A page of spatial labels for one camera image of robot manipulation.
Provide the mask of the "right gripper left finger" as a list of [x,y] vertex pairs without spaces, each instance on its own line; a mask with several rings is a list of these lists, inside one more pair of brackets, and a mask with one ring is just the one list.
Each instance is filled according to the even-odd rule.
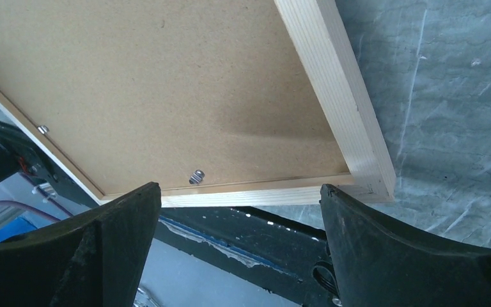
[[161,206],[149,182],[0,242],[0,306],[132,306]]

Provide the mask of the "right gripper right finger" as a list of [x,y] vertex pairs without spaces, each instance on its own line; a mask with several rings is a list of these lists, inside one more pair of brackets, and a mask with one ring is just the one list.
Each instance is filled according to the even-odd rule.
[[325,184],[331,256],[320,284],[342,306],[491,306],[491,249],[450,240]]

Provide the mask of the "brown backing board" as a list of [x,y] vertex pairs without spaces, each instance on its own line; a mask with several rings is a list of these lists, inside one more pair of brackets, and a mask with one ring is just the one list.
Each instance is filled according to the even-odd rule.
[[0,91],[106,195],[348,171],[273,1],[0,1]]

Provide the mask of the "wooden picture frame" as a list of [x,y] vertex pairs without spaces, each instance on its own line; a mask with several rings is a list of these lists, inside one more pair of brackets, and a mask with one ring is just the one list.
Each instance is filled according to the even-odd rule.
[[[164,207],[314,204],[320,199],[323,184],[336,185],[365,203],[393,200],[393,164],[336,3],[273,2],[348,171],[314,178],[215,185],[202,181],[176,189],[160,186]],[[0,109],[97,203],[107,203],[129,192],[104,194],[1,91]]]

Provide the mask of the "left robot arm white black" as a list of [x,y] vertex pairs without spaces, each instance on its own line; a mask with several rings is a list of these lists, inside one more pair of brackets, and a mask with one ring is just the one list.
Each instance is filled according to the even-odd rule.
[[46,153],[19,128],[0,121],[0,183],[16,173],[48,183],[59,180]]

